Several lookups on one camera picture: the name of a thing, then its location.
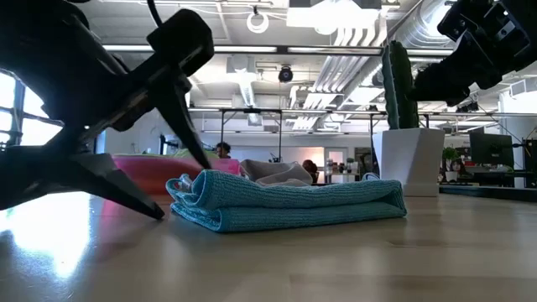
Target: desk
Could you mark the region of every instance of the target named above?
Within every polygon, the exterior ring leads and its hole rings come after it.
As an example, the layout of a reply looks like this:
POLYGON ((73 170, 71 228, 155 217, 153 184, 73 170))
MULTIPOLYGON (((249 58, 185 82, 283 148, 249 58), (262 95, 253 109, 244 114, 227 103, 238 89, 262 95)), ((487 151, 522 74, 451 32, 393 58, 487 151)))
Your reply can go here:
POLYGON ((331 184, 332 183, 332 176, 339 176, 339 175, 354 176, 354 181, 360 181, 360 176, 361 176, 359 173, 332 172, 332 174, 330 174, 330 175, 325 174, 325 184, 331 184))
POLYGON ((499 185, 503 187, 514 187, 514 179, 518 177, 533 176, 531 172, 497 172, 483 171, 473 172, 472 176, 459 177, 457 182, 478 183, 479 185, 499 185))
POLYGON ((406 219, 219 235, 85 194, 2 212, 1 301, 532 301, 537 207, 441 195, 406 219))

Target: pink object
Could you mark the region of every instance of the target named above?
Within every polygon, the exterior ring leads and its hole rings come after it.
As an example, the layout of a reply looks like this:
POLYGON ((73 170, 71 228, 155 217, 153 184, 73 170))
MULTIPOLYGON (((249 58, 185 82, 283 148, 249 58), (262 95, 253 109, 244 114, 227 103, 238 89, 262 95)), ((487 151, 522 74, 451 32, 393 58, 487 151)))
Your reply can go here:
MULTIPOLYGON (((165 195, 166 181, 188 174, 195 180, 203 168, 192 158, 172 158, 151 155, 113 155, 116 166, 149 195, 165 195)), ((212 168, 230 174, 240 174, 236 159, 210 159, 212 168)))
POLYGON ((233 175, 240 175, 241 163, 236 159, 209 159, 213 169, 227 172, 233 175))

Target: person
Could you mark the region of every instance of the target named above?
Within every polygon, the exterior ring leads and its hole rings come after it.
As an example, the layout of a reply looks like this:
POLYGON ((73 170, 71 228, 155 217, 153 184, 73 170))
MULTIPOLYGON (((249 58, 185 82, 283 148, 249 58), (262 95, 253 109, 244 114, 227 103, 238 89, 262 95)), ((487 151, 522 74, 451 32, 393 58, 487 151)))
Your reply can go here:
POLYGON ((230 159, 229 153, 232 151, 232 146, 229 143, 221 142, 216 146, 216 154, 221 159, 230 159))
POLYGON ((462 159, 456 159, 456 160, 451 161, 450 169, 451 171, 458 172, 459 176, 469 175, 464 163, 462 162, 462 159))
POLYGON ((302 163, 302 168, 308 171, 308 173, 311 175, 311 178, 313 179, 313 183, 316 184, 319 178, 319 175, 317 174, 317 165, 311 159, 307 159, 304 161, 304 163, 302 163))

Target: camera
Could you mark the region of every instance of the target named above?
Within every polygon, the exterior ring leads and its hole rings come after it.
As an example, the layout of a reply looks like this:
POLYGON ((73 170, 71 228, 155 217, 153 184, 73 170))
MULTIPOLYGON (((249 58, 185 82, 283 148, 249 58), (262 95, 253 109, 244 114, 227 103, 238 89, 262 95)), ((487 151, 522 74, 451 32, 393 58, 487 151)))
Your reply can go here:
POLYGON ((291 66, 282 66, 282 70, 278 75, 278 80, 282 83, 289 83, 293 80, 293 71, 291 71, 291 66))

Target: microfiber cloth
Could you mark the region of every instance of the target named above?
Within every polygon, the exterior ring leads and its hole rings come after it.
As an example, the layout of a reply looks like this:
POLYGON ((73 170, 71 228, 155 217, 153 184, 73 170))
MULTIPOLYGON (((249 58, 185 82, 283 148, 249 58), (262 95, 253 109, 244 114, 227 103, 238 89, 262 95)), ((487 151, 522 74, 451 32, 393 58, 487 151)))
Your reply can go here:
POLYGON ((171 208, 215 232, 312 227, 406 215, 397 180, 371 180, 322 187, 261 186, 236 175, 202 171, 192 192, 179 180, 166 183, 171 208))

